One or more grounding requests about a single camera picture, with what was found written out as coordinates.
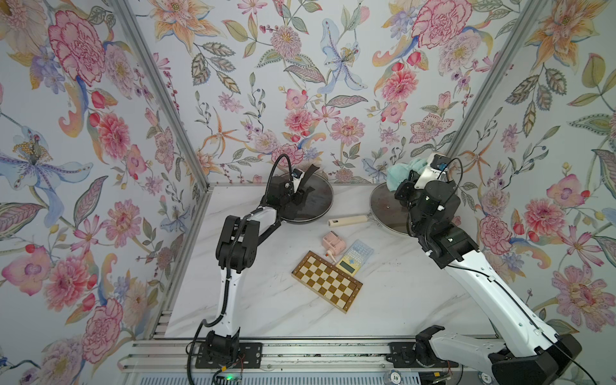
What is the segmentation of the light green cloth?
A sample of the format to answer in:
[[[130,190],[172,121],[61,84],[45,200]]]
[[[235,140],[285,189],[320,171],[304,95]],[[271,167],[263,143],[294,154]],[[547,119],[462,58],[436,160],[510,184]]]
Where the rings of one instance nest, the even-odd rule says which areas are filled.
[[[408,163],[399,163],[388,168],[386,184],[390,192],[396,192],[404,180],[409,177],[411,171],[423,173],[428,162],[426,159],[414,159]]]

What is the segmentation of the glass pot lid black handle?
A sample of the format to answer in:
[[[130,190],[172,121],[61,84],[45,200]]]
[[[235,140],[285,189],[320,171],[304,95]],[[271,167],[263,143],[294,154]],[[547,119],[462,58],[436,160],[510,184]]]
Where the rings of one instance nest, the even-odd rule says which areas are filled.
[[[370,196],[372,217],[385,229],[396,234],[416,237],[411,215],[406,206],[395,199],[385,182],[378,184]]]

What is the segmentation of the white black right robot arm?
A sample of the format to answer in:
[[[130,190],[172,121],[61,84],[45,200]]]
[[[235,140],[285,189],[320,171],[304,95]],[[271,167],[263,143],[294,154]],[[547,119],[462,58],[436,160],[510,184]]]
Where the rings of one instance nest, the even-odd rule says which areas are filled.
[[[481,340],[428,327],[415,337],[412,356],[423,367],[449,361],[490,375],[498,384],[552,384],[582,351],[573,335],[560,335],[509,288],[476,242],[452,218],[457,186],[434,178],[424,186],[411,171],[394,197],[407,209],[407,233],[454,278],[497,329]]]

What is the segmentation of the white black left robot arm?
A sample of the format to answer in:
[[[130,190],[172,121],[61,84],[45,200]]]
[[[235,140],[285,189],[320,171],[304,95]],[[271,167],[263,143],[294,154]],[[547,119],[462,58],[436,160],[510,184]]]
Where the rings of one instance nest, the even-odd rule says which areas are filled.
[[[284,221],[296,217],[315,188],[303,182],[283,181],[278,191],[265,193],[259,205],[243,217],[229,215],[222,226],[215,256],[221,267],[221,298],[216,319],[202,320],[210,331],[204,354],[212,361],[234,362],[240,354],[240,328],[234,325],[242,274],[253,266],[258,247]]]

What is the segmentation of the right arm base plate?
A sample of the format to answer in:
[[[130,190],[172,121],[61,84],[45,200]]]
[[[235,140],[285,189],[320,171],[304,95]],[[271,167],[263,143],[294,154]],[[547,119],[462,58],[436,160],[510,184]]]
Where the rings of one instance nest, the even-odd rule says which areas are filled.
[[[460,364],[438,359],[429,344],[417,342],[394,342],[389,343],[389,353],[386,361],[393,364],[394,368],[457,368]]]

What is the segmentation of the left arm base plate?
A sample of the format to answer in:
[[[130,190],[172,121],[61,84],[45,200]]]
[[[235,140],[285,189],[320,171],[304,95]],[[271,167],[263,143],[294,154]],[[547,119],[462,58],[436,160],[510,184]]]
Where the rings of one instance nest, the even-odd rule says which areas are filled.
[[[214,347],[202,343],[196,354],[196,369],[220,369],[234,365],[239,369],[259,369],[262,360],[262,343],[239,343],[237,346]]]

